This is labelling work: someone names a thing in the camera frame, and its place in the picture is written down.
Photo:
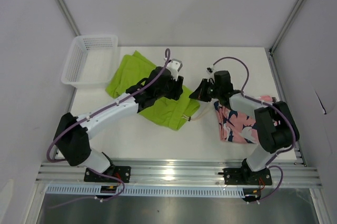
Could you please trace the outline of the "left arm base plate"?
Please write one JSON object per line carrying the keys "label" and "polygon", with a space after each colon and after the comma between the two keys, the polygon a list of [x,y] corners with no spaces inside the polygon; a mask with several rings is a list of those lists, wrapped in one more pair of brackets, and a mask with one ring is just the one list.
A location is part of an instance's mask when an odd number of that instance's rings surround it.
{"label": "left arm base plate", "polygon": [[113,183],[119,182],[121,180],[124,183],[129,183],[131,170],[132,169],[130,166],[114,166],[101,174],[99,172],[86,168],[84,181]]}

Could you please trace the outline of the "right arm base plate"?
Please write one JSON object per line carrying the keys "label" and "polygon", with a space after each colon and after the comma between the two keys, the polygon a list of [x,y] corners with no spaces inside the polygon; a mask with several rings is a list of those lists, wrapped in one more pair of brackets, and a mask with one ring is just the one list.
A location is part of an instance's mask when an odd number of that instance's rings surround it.
{"label": "right arm base plate", "polygon": [[249,168],[224,168],[218,173],[224,178],[226,185],[258,186],[273,184],[270,170],[251,171]]}

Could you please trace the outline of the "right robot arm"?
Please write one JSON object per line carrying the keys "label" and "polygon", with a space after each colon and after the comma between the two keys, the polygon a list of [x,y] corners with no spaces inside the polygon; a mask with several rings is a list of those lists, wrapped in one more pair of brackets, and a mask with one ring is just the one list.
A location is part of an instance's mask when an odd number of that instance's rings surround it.
{"label": "right robot arm", "polygon": [[253,98],[234,89],[230,73],[221,70],[213,78],[202,79],[190,99],[211,102],[219,123],[220,139],[238,144],[257,144],[242,162],[241,179],[252,184],[259,171],[281,153],[291,150],[299,139],[299,132],[283,101]]}

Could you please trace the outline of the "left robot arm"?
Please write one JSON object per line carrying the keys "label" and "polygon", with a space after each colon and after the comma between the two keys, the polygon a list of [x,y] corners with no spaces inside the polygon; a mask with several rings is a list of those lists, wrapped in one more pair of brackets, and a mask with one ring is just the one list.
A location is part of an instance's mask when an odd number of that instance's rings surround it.
{"label": "left robot arm", "polygon": [[103,182],[114,177],[114,165],[103,152],[93,149],[90,140],[114,122],[138,114],[165,97],[179,100],[183,92],[180,67],[170,63],[168,67],[156,67],[145,77],[105,107],[73,116],[61,117],[52,145],[62,153],[70,166],[85,166],[96,171]]}

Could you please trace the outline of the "lime green shorts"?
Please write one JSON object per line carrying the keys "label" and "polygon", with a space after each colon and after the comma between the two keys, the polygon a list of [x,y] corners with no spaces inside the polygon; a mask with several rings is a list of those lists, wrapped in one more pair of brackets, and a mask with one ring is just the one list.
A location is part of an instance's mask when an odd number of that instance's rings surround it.
{"label": "lime green shorts", "polygon": [[[106,88],[106,92],[112,98],[119,97],[127,88],[135,85],[142,78],[148,77],[155,65],[138,51],[133,55],[124,55],[114,77]],[[179,100],[167,99],[165,97],[157,100],[153,106],[144,109],[140,115],[149,121],[179,130],[186,122],[198,120],[205,116],[211,106],[200,107],[200,103],[189,98],[192,93],[186,86]]]}

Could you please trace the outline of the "pink shark print shorts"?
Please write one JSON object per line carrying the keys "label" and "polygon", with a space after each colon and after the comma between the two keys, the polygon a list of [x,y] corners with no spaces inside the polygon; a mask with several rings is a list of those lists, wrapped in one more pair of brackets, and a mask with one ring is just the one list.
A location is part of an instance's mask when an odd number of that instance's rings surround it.
{"label": "pink shark print shorts", "polygon": [[259,144],[257,124],[252,116],[225,107],[217,98],[213,105],[219,124],[220,141]]}

